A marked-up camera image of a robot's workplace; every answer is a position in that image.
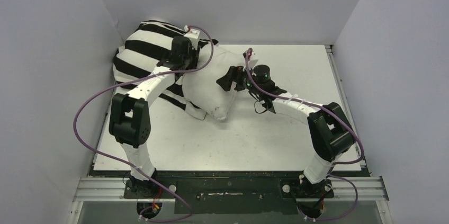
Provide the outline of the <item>black white striped pillowcase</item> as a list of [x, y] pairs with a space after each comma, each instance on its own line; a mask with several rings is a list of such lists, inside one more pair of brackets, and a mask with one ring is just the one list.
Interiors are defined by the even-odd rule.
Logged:
[[[168, 22], [158, 20], [143, 21], [124, 45], [118, 47], [113, 57], [113, 75], [120, 84], [151, 74], [164, 55], [169, 54], [174, 37], [183, 36], [186, 31]], [[160, 98], [182, 109], [194, 118], [203, 120], [206, 112], [186, 100], [179, 79]]]

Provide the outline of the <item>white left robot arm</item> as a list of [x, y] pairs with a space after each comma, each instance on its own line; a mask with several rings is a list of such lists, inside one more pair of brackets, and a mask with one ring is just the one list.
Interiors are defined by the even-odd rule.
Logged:
[[112, 99], [109, 133], [125, 151], [131, 176], [139, 181], [137, 189], [147, 198], [158, 192], [158, 182], [150, 178], [156, 169], [147, 148], [151, 131], [149, 107], [187, 71], [197, 69], [199, 39], [197, 31], [175, 37], [170, 52], [156, 65], [150, 78]]

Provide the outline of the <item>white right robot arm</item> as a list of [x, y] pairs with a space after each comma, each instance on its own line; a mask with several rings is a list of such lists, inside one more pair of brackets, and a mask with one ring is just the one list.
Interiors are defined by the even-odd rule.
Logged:
[[356, 142], [339, 104], [300, 100], [276, 86], [267, 65], [257, 65], [250, 71], [242, 66], [231, 66], [216, 83], [226, 92], [247, 90], [265, 110], [286, 115], [309, 127], [315, 155], [299, 176], [300, 191], [306, 196], [320, 191], [320, 183], [329, 176], [340, 156]]

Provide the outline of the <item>black metal base rail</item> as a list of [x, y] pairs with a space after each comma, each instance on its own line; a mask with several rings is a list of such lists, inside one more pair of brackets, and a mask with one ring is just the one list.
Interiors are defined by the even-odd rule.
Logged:
[[125, 176], [80, 179], [74, 200], [136, 203], [139, 209], [172, 205], [176, 214], [296, 214], [298, 208], [328, 210], [343, 202], [387, 201], [381, 177], [330, 178], [306, 193], [297, 172], [161, 172], [164, 189], [138, 189]]

